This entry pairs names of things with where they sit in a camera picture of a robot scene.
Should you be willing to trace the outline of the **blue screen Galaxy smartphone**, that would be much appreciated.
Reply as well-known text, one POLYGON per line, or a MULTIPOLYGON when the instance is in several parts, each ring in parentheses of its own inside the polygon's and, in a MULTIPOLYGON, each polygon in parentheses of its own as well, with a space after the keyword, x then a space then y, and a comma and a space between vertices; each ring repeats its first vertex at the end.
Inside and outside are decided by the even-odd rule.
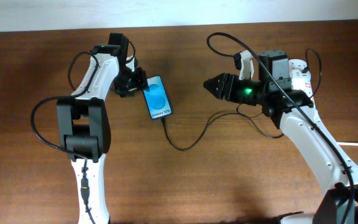
POLYGON ((143 90, 147 108, 152 119, 170 116, 173 112, 161 76, 147 79, 148 89, 143 90))

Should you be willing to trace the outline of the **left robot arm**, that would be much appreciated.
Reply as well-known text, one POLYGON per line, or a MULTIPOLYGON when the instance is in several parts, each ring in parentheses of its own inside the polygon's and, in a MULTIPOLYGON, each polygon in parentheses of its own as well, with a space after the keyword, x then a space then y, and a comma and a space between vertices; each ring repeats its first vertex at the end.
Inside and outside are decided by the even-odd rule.
POLYGON ((110 91, 132 97, 148 87, 145 71, 128 56, 131 43, 112 33, 106 45, 89 52, 89 68, 68 98, 57 101, 60 145, 69 152, 79 198, 79 223, 109 223, 104 162, 111 145, 105 101, 110 91))

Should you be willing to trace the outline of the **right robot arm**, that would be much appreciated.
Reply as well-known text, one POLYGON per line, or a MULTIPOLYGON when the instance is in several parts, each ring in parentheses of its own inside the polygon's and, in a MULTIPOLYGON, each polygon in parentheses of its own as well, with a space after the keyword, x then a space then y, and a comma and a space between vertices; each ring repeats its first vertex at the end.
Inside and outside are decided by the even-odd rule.
POLYGON ((238 75, 222 73, 203 83, 219 100, 260 105, 264 115, 287 136, 313 171, 324 198, 315 213, 280 215, 277 223, 358 223, 358 165, 342 150, 321 121, 311 99, 307 65, 290 60, 282 50, 267 50, 256 58, 259 79, 249 51, 235 54, 238 75))

